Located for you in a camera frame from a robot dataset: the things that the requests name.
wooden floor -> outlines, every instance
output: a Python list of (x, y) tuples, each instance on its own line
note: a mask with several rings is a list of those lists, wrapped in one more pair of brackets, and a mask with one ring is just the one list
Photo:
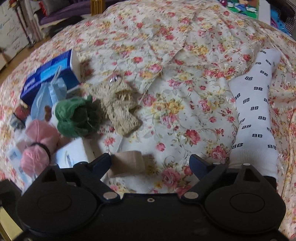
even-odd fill
[(11, 72), (21, 63), (24, 59), (26, 59), (35, 49), (39, 48), (42, 44), (44, 44), (46, 41), (48, 41), (49, 38), (42, 40), (41, 42), (38, 42), (34, 44), (32, 48), (25, 47), (23, 50), (21, 50), (9, 63), (8, 67), (4, 67), (2, 70), (0, 70), (0, 85), (3, 83), (3, 81), (11, 74)]

colorful poster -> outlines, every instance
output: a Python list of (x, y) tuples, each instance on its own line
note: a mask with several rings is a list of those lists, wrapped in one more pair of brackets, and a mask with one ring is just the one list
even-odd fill
[(259, 0), (223, 0), (227, 2), (227, 7), (240, 14), (251, 18), (258, 18)]

tissue box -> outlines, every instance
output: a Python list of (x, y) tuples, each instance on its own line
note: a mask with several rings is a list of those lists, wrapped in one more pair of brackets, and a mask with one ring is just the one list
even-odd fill
[(84, 138), (76, 138), (52, 155), (51, 163), (60, 168), (70, 168), (81, 161), (92, 162), (95, 159), (89, 142)]
[(63, 78), (67, 90), (74, 88), (81, 82), (80, 63), (74, 50), (69, 50), (51, 61), (40, 66), (27, 78), (20, 99), (28, 106), (32, 106), (42, 82), (49, 82), (61, 66), (60, 77)]

floral fabric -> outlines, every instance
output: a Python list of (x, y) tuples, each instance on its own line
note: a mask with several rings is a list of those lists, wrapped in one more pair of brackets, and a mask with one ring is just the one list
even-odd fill
[(262, 48), (282, 52), (270, 88), (272, 132), (280, 152), (278, 193), (287, 212), (281, 231), (296, 233), (296, 43), (282, 32), (216, 1), (138, 0), (111, 6), (67, 27), (35, 50), (0, 90), (0, 179), (20, 178), (5, 157), (14, 133), (9, 118), (26, 76), (62, 52), (74, 49), (81, 61), (81, 85), (120, 72), (138, 95), (135, 115), (142, 126), (122, 138), (102, 126), (101, 153), (142, 152), (146, 173), (105, 179), (116, 192), (184, 193), (198, 180), (189, 169), (197, 154), (227, 163), (238, 128), (235, 100), (228, 81), (247, 72)]

metal screw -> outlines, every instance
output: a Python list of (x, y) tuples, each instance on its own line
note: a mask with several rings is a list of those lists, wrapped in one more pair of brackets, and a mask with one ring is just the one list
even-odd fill
[(155, 199), (150, 197), (147, 199), (147, 202), (155, 202)]
[(104, 197), (105, 199), (107, 199), (107, 200), (115, 199), (115, 198), (117, 198), (117, 193), (115, 193), (115, 192), (105, 192), (105, 193), (103, 194), (103, 197)]
[(196, 198), (198, 198), (198, 193), (196, 193), (196, 192), (186, 192), (184, 194), (184, 197), (187, 198), (187, 199), (196, 199)]

